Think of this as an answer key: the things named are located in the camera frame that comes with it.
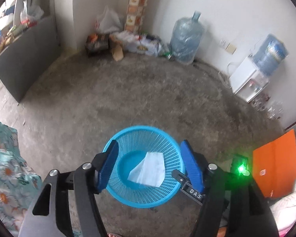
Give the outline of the white tissue paper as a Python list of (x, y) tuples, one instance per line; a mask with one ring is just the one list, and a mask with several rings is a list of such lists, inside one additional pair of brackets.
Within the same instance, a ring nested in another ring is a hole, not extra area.
[(149, 187), (160, 187), (166, 176), (164, 154), (147, 152), (128, 175), (128, 180)]

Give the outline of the patterned cardboard box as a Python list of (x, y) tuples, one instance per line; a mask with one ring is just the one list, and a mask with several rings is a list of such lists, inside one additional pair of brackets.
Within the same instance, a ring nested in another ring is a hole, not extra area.
[(137, 35), (129, 31), (110, 34), (110, 40), (122, 47), (124, 51), (144, 54), (148, 56), (160, 56), (164, 49), (160, 38), (149, 34)]

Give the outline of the white plastic bag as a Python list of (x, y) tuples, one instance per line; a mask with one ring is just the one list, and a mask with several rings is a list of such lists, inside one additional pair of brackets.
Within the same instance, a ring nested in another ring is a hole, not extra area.
[(120, 32), (123, 29), (121, 18), (108, 6), (105, 6), (102, 14), (96, 16), (95, 31), (100, 34)]

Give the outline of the orange folder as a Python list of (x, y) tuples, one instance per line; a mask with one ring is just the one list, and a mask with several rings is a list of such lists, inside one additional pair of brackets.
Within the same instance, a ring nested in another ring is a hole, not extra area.
[(253, 151), (252, 176), (266, 198), (281, 198), (292, 192), (296, 180), (294, 130)]

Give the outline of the floral teal bed quilt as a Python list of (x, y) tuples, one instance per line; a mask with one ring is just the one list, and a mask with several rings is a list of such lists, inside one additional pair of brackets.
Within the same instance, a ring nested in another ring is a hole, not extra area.
[(0, 219), (18, 236), (41, 177), (21, 157), (17, 130), (0, 122)]

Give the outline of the dark grey cabinet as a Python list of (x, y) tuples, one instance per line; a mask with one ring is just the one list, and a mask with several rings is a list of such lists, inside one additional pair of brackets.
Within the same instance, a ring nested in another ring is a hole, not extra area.
[(60, 52), (54, 19), (45, 17), (2, 51), (0, 81), (14, 100), (21, 102)]

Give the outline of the white water dispenser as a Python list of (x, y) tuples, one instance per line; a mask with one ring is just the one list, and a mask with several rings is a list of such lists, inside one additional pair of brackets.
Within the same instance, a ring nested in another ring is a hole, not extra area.
[(229, 78), (232, 93), (250, 103), (269, 84), (266, 77), (253, 62), (246, 57)]

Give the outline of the blue plastic waste basket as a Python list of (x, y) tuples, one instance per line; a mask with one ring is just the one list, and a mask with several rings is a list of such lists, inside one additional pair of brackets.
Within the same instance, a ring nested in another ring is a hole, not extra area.
[(171, 173), (185, 171), (178, 143), (152, 126), (132, 126), (111, 137), (119, 153), (106, 189), (119, 202), (152, 208), (168, 202), (180, 184)]

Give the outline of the large clear water jug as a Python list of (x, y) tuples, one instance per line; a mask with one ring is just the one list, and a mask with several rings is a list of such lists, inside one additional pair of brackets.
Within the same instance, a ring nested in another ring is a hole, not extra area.
[(205, 32), (199, 22), (200, 16), (201, 13), (195, 11), (191, 18), (181, 18), (174, 25), (169, 46), (174, 59), (183, 65), (190, 65), (194, 61)]

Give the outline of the blue water dispenser bottle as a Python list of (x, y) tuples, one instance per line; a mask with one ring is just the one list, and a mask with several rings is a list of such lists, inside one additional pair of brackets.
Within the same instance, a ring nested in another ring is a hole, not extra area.
[(253, 55), (253, 62), (265, 76), (270, 77), (277, 70), (282, 61), (288, 56), (283, 42), (273, 34), (269, 34), (257, 53)]

